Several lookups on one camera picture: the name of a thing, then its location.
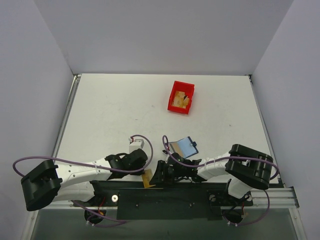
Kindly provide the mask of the gold card magnetic stripe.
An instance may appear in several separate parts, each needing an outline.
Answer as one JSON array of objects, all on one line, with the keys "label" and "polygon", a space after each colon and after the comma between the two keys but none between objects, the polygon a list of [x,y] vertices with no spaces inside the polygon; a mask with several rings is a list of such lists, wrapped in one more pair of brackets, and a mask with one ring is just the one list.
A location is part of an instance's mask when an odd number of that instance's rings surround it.
[{"label": "gold card magnetic stripe", "polygon": [[172,154],[173,153],[177,153],[181,157],[184,157],[184,153],[183,153],[182,149],[180,148],[180,146],[179,146],[179,144],[177,142],[168,143],[168,149]]}]

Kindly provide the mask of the blue leather card holder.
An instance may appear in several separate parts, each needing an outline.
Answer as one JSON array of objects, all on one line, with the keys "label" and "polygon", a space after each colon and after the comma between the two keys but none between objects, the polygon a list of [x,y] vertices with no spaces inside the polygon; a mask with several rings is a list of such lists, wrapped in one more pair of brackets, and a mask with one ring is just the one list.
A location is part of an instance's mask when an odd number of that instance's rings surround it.
[{"label": "blue leather card holder", "polygon": [[197,143],[195,141],[192,141],[190,136],[182,138],[178,141],[172,141],[172,142],[177,142],[179,144],[179,146],[184,154],[183,158],[185,158],[185,159],[199,153],[199,151],[197,149]]}]

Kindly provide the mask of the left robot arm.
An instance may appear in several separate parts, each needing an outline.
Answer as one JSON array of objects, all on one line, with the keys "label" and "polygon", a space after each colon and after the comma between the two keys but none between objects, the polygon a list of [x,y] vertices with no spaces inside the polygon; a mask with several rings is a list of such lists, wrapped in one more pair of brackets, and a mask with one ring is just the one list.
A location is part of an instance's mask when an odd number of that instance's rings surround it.
[{"label": "left robot arm", "polygon": [[58,164],[52,159],[44,160],[21,179],[26,209],[32,212],[52,202],[67,200],[97,206],[103,200],[103,193],[93,187],[93,181],[141,175],[147,160],[147,154],[141,148],[89,163]]}]

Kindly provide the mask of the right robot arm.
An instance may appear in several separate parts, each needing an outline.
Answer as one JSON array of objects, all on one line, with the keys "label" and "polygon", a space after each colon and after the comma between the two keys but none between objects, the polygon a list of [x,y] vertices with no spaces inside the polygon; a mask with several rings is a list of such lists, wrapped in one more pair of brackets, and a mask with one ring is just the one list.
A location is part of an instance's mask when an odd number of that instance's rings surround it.
[{"label": "right robot arm", "polygon": [[169,186],[183,179],[194,183],[207,182],[212,178],[231,175],[223,192],[224,201],[236,204],[252,189],[267,190],[275,168],[274,159],[263,152],[241,144],[234,144],[231,150],[216,158],[190,160],[178,153],[169,153],[166,160],[159,160],[156,171],[149,181],[157,187]]}]

